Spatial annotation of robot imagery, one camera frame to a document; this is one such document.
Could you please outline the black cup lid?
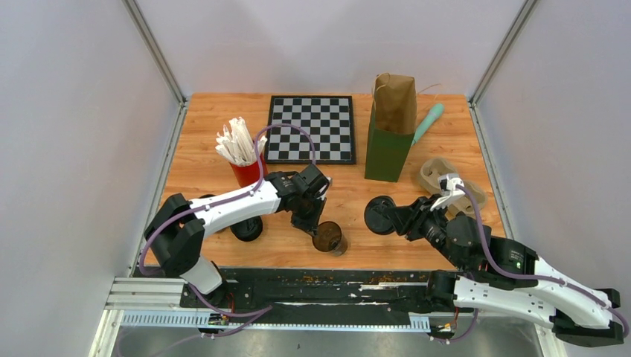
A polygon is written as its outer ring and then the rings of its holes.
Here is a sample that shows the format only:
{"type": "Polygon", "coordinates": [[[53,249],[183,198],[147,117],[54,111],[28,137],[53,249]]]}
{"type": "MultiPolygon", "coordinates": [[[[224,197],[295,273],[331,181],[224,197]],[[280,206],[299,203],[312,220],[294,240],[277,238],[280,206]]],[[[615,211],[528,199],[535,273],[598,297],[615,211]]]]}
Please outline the black cup lid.
{"type": "Polygon", "coordinates": [[[378,235],[393,233],[394,225],[384,214],[384,210],[394,207],[394,200],[390,196],[377,196],[370,200],[364,210],[364,221],[368,229],[378,235]]]}

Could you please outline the clear brown plastic cup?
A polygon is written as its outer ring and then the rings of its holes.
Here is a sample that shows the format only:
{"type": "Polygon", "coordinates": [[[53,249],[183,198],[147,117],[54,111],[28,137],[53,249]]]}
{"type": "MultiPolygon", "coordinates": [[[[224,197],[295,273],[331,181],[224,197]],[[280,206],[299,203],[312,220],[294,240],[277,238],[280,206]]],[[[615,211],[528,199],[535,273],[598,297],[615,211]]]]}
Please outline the clear brown plastic cup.
{"type": "Polygon", "coordinates": [[[348,240],[342,228],[332,221],[323,222],[317,227],[312,244],[316,250],[336,257],[343,255],[348,249],[348,240]]]}

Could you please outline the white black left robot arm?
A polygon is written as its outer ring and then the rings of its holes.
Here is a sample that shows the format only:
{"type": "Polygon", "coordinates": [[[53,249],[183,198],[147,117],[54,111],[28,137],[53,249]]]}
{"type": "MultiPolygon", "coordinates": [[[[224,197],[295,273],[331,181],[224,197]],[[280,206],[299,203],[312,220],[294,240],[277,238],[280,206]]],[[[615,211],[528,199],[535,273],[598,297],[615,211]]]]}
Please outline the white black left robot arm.
{"type": "Polygon", "coordinates": [[[332,179],[314,164],[301,172],[271,172],[260,181],[218,196],[169,196],[145,228],[145,250],[166,277],[180,277],[210,307],[228,297],[220,270],[202,256],[205,238],[232,225],[286,211],[291,225],[314,237],[332,179]]]}

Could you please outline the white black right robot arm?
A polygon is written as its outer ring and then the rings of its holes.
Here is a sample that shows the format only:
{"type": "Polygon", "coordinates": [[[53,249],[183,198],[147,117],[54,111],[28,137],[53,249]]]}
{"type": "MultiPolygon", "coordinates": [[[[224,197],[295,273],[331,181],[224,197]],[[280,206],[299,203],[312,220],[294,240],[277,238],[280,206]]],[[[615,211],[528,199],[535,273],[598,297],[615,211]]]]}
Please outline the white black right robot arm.
{"type": "Polygon", "coordinates": [[[579,347],[619,345],[630,335],[629,322],[618,311],[616,289],[578,283],[526,245],[493,236],[480,216],[447,218],[438,206],[441,200],[433,195],[396,206],[386,197],[377,209],[385,233],[424,239],[457,269],[430,273],[425,290],[429,307],[502,312],[579,347]]]}

